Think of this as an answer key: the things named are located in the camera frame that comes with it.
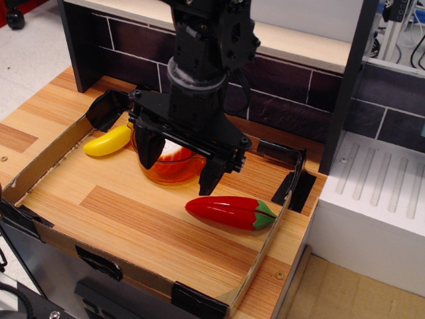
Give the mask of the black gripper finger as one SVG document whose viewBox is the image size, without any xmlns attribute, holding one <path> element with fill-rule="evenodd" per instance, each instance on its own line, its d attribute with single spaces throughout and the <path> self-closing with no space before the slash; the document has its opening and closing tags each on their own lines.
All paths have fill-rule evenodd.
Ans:
<svg viewBox="0 0 425 319">
<path fill-rule="evenodd" d="M 210 195 L 224 175 L 224 161 L 208 159 L 199 178 L 199 195 Z"/>
<path fill-rule="evenodd" d="M 139 162 L 145 169 L 151 169 L 162 154 L 165 138 L 137 124 L 134 132 L 134 142 Z"/>
</svg>

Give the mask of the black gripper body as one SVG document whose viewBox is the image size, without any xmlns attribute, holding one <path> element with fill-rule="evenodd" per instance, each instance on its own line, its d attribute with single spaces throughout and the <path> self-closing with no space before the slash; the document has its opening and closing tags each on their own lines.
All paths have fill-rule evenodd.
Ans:
<svg viewBox="0 0 425 319">
<path fill-rule="evenodd" d="M 224 173 L 239 172 L 252 147 L 250 139 L 227 118 L 224 107 L 228 79 L 212 84 L 182 86 L 168 93 L 142 89 L 130 92 L 130 121 L 162 135 L 206 160 L 224 161 Z"/>
</svg>

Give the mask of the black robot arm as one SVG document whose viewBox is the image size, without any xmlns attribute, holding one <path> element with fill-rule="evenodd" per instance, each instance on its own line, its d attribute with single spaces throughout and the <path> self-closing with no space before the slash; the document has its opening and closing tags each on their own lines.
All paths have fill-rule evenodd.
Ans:
<svg viewBox="0 0 425 319">
<path fill-rule="evenodd" d="M 141 165 L 150 169 L 166 141 L 206 159 L 199 185 L 210 195 L 226 173 L 240 171 L 251 140 L 228 119 L 224 101 L 230 76 L 256 57 L 249 1 L 170 1 L 176 37 L 167 65 L 169 93 L 129 94 Z"/>
</svg>

